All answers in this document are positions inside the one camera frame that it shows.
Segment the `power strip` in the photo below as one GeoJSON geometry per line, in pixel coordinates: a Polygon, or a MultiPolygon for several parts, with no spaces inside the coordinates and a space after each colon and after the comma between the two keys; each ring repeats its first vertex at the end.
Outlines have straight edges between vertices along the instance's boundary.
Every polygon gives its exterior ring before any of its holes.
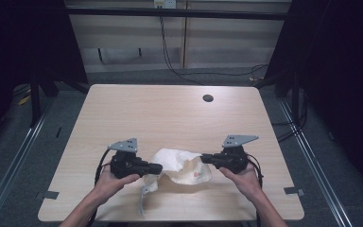
{"type": "Polygon", "coordinates": [[[154,8],[156,8],[156,9],[175,9],[176,0],[154,0],[154,8]]]}

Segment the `hand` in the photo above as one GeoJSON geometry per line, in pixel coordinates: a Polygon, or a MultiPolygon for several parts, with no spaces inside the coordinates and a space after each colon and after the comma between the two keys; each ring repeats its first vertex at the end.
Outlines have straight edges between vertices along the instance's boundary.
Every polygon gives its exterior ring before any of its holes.
{"type": "Polygon", "coordinates": [[[107,202],[110,197],[121,190],[125,184],[133,183],[139,178],[140,176],[138,174],[131,174],[122,179],[117,179],[111,173],[111,166],[105,165],[101,176],[99,177],[99,180],[91,193],[97,196],[99,205],[102,205],[107,202]]]}
{"type": "Polygon", "coordinates": [[[86,226],[88,220],[100,205],[107,202],[108,199],[122,189],[125,184],[133,183],[139,178],[140,176],[138,174],[132,174],[125,178],[117,179],[111,173],[111,166],[105,165],[95,188],[84,197],[60,226],[86,226]]]}
{"type": "Polygon", "coordinates": [[[237,186],[237,189],[252,202],[261,217],[264,226],[287,226],[262,190],[256,176],[255,168],[252,164],[248,164],[246,169],[238,174],[232,173],[225,167],[221,167],[219,171],[223,173],[225,177],[232,180],[237,186]]]}
{"type": "Polygon", "coordinates": [[[253,201],[254,197],[262,192],[259,185],[258,178],[256,176],[255,168],[252,164],[248,164],[246,169],[238,174],[232,173],[228,168],[221,167],[219,169],[221,173],[230,180],[232,180],[237,189],[245,196],[249,201],[253,201]]]}

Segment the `black cable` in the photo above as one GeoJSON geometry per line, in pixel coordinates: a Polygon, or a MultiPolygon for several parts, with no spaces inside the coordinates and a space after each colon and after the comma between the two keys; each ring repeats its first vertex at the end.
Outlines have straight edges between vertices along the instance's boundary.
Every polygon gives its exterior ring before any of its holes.
{"type": "Polygon", "coordinates": [[[163,17],[160,17],[160,22],[161,22],[161,32],[162,32],[164,62],[166,64],[167,68],[172,73],[174,73],[176,76],[178,76],[180,79],[184,79],[184,80],[187,80],[187,81],[190,81],[190,82],[194,82],[194,83],[199,84],[199,85],[205,85],[205,84],[203,84],[201,82],[198,82],[198,81],[195,81],[193,79],[184,78],[183,76],[191,76],[191,75],[220,75],[220,76],[240,77],[240,76],[246,76],[246,75],[249,75],[249,74],[252,74],[253,75],[254,72],[260,70],[263,67],[268,66],[268,64],[258,64],[258,65],[254,65],[249,72],[240,73],[240,74],[215,73],[215,72],[208,72],[208,73],[200,73],[200,72],[197,72],[197,73],[180,73],[180,72],[177,72],[173,68],[173,65],[171,63],[171,60],[170,60],[170,57],[169,57],[169,54],[168,54],[168,51],[167,51],[166,38],[165,38],[165,35],[164,35],[164,18],[163,17]]]}
{"type": "MultiPolygon", "coordinates": [[[[251,158],[253,158],[255,160],[255,162],[257,163],[257,164],[255,164],[252,160],[249,159],[249,163],[254,166],[254,168],[257,172],[258,183],[259,183],[259,186],[262,188],[264,175],[262,175],[261,166],[259,165],[258,160],[254,156],[252,156],[250,154],[249,154],[249,156],[251,158]]],[[[258,211],[256,211],[256,222],[257,222],[257,227],[261,227],[261,218],[259,216],[258,211]]]]}
{"type": "MultiPolygon", "coordinates": [[[[94,185],[96,185],[96,183],[97,183],[97,182],[98,182],[98,180],[99,180],[99,177],[101,176],[102,167],[103,167],[103,166],[108,165],[108,164],[106,164],[106,165],[102,165],[102,164],[103,164],[103,162],[104,162],[104,160],[105,160],[105,157],[107,156],[107,154],[108,154],[108,152],[109,152],[109,151],[110,151],[110,149],[105,150],[104,154],[102,155],[101,161],[99,161],[99,165],[98,165],[98,167],[96,168],[94,185]]],[[[96,210],[94,211],[94,213],[91,215],[91,218],[90,218],[90,220],[89,220],[89,221],[88,221],[88,223],[87,223],[87,227],[91,227],[91,226],[93,225],[93,223],[94,223],[94,221],[95,221],[95,217],[96,217],[96,212],[97,212],[97,211],[98,211],[98,210],[96,209],[96,210]]]]}
{"type": "Polygon", "coordinates": [[[21,93],[23,93],[24,91],[26,91],[27,89],[28,89],[28,86],[29,86],[30,84],[28,83],[28,84],[26,84],[26,85],[24,85],[24,86],[22,86],[21,88],[18,88],[18,89],[16,89],[15,91],[13,91],[13,96],[18,96],[19,94],[21,94],[21,93]]]}
{"type": "Polygon", "coordinates": [[[302,116],[301,116],[301,125],[298,126],[297,129],[293,129],[293,131],[289,131],[285,134],[282,134],[280,136],[278,136],[278,142],[282,143],[283,141],[285,141],[286,139],[290,138],[292,135],[297,134],[299,131],[301,131],[306,123],[307,120],[307,112],[308,112],[308,107],[307,107],[307,103],[308,103],[308,97],[306,96],[306,93],[303,94],[304,99],[303,99],[303,104],[302,104],[302,116]]]}

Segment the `white cloth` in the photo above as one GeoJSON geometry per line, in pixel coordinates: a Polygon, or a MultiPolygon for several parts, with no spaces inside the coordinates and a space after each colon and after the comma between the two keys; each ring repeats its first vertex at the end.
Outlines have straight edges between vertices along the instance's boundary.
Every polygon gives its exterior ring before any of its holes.
{"type": "Polygon", "coordinates": [[[200,153],[179,149],[160,149],[151,159],[151,163],[161,164],[163,169],[159,176],[144,176],[145,186],[143,193],[153,192],[158,189],[158,180],[166,174],[174,183],[198,184],[212,179],[211,169],[204,164],[200,153]]]}

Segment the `floor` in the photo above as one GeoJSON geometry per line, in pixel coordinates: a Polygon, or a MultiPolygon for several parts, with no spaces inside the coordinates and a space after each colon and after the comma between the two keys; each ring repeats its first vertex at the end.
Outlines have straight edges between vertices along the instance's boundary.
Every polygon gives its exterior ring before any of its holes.
{"type": "MultiPolygon", "coordinates": [[[[205,75],[180,76],[168,70],[164,63],[162,49],[113,50],[101,49],[99,59],[97,49],[81,50],[85,69],[91,83],[138,83],[138,84],[188,84],[250,86],[262,79],[266,67],[250,74],[251,67],[268,63],[271,50],[205,50],[197,49],[197,58],[189,62],[189,69],[182,69],[177,49],[169,49],[173,68],[178,72],[202,73],[205,75]],[[248,55],[259,51],[258,58],[248,55]]],[[[44,98],[43,106],[51,106],[46,111],[44,124],[39,135],[31,144],[24,162],[18,166],[19,173],[12,180],[5,199],[0,204],[0,226],[57,226],[58,223],[43,223],[38,220],[38,210],[42,201],[36,194],[48,188],[61,158],[67,139],[77,120],[78,112],[85,98],[65,84],[58,83],[60,93],[56,98],[44,98]]],[[[273,93],[273,88],[260,90],[269,118],[274,124],[276,136],[283,138],[291,128],[281,108],[282,101],[273,93]]],[[[19,148],[30,133],[30,102],[18,105],[21,96],[13,99],[7,117],[0,126],[0,183],[8,176],[12,161],[19,154],[19,148]]],[[[294,184],[304,191],[301,197],[305,217],[300,221],[289,221],[290,226],[363,226],[363,177],[344,155],[344,150],[330,139],[329,131],[312,106],[308,105],[307,121],[302,128],[305,138],[312,148],[310,161],[319,164],[328,180],[333,194],[341,204],[341,210],[348,218],[341,221],[332,212],[332,206],[321,183],[315,176],[297,137],[291,136],[280,143],[294,184]]],[[[95,226],[106,226],[95,223],[95,226]]]]}

